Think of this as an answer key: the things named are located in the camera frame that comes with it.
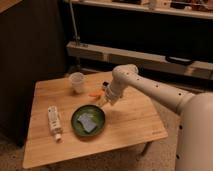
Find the black cabinet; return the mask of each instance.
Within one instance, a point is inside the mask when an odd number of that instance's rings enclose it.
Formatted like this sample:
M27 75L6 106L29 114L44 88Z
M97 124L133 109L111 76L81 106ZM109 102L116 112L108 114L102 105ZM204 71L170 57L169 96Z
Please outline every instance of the black cabinet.
M35 82L66 71L65 45L57 0L26 0L0 14L0 131L18 145Z

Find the bottle cap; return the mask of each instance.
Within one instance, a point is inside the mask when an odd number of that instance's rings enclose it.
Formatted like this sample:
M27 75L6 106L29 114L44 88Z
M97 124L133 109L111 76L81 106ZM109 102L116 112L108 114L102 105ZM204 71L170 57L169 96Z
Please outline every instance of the bottle cap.
M59 142L61 140L61 134L55 134L55 141Z

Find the sponge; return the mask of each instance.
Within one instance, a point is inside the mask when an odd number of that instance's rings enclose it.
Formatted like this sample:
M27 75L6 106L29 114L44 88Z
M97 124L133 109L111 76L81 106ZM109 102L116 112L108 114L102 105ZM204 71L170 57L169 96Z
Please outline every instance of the sponge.
M89 114L89 113L83 113L77 119L82 124L84 130L87 133L92 132L97 127L97 124L91 119L91 117L92 117L91 114Z

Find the table leg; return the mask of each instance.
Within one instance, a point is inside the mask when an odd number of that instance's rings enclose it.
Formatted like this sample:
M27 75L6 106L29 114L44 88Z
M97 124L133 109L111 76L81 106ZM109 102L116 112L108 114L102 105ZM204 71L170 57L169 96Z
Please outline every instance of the table leg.
M141 152L141 156L145 156L146 155L146 153L147 153L148 149L150 148L151 144L152 144L152 141L147 142L145 144L145 147L144 147L143 151Z

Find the orange object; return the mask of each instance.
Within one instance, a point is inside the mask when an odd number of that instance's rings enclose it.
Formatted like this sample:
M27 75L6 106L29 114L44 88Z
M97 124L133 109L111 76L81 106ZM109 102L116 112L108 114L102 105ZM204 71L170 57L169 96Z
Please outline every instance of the orange object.
M103 90L97 90L89 94L90 97L101 97L102 95L104 95Z

